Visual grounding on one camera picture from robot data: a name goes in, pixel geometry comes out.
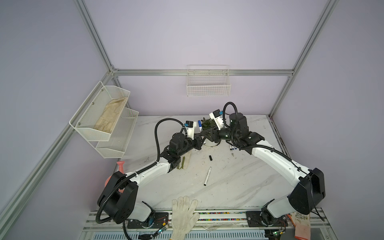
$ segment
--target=metal vent grille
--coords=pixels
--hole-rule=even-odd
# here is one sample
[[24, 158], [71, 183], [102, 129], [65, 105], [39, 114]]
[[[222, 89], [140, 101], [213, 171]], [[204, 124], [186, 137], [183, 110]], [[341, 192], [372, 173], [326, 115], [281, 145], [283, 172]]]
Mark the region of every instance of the metal vent grille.
[[[139, 234], [152, 233], [152, 232], [128, 232], [129, 237], [132, 240], [138, 240]], [[193, 230], [185, 236], [186, 240], [191, 239], [205, 239], [205, 240], [259, 240], [268, 239], [264, 236], [264, 230], [250, 229], [250, 230]], [[155, 239], [169, 240], [172, 235], [172, 231], [164, 232]], [[123, 232], [96, 232], [93, 236], [93, 240], [115, 240], [126, 239]]]

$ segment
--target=white marker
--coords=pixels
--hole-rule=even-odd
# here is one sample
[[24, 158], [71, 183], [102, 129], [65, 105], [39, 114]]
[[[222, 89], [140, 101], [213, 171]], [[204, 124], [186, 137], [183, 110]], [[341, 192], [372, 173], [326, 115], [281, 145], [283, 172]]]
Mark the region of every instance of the white marker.
[[210, 173], [211, 173], [211, 167], [209, 167], [207, 177], [205, 178], [204, 186], [207, 185], [207, 182], [208, 182], [208, 178], [209, 178], [209, 174], [210, 174]]

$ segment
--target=wall-mounted shelf basket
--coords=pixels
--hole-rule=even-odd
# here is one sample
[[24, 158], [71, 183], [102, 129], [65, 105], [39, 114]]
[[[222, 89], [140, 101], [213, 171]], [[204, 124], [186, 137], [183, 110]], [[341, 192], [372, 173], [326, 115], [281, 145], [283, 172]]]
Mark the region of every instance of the wall-mounted shelf basket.
[[[104, 86], [101, 82], [97, 84], [98, 87], [100, 90], [83, 115], [75, 119], [78, 116], [75, 113], [70, 125], [103, 158], [121, 158], [127, 149], [139, 112], [125, 107], [129, 91], [116, 86]], [[107, 112], [106, 106], [111, 106], [111, 103], [115, 104], [112, 106], [114, 108]]]
[[188, 65], [187, 96], [229, 96], [228, 65]]

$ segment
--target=black mounting plate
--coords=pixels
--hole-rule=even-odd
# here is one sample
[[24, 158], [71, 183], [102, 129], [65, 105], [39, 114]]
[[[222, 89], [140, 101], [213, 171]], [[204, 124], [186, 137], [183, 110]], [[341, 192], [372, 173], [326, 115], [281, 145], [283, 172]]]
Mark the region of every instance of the black mounting plate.
[[[163, 226], [163, 222], [168, 223], [168, 213], [167, 212], [155, 212], [155, 220], [150, 228], [156, 228], [159, 229]], [[139, 220], [126, 220], [126, 228], [127, 229], [133, 229], [133, 228], [138, 228], [141, 229], [143, 228]]]
[[[248, 227], [265, 227], [265, 225], [261, 223], [262, 219], [260, 217], [260, 213], [261, 211], [245, 212], [247, 216]], [[287, 217], [284, 215], [279, 217], [278, 219], [283, 221], [285, 223], [285, 226], [288, 226], [288, 222], [286, 218]], [[281, 227], [281, 222], [278, 221], [277, 223], [273, 224], [271, 227]]]

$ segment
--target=pink object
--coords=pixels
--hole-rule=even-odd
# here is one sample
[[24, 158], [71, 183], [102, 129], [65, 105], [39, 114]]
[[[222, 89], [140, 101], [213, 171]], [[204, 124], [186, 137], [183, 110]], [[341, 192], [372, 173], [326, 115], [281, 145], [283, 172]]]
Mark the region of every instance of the pink object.
[[[124, 165], [125, 161], [118, 161], [117, 164], [119, 165], [119, 171], [121, 173], [124, 173], [124, 168], [123, 168], [123, 165]], [[111, 176], [109, 176], [109, 178], [107, 178], [107, 181], [105, 181], [105, 184], [104, 184], [104, 187], [107, 185], [107, 183], [109, 182], [109, 180], [111, 179]]]

